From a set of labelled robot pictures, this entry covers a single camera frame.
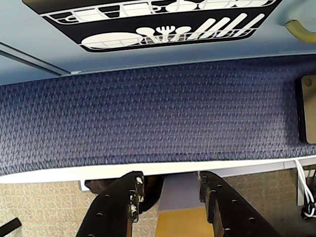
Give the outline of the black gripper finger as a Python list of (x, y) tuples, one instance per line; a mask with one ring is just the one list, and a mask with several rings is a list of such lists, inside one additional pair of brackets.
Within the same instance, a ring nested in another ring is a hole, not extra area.
[(200, 171), (199, 200), (204, 203), (215, 237), (265, 237), (264, 218), (226, 181)]
[(132, 171), (116, 179), (92, 202), (78, 237), (131, 237), (144, 201), (144, 175)]

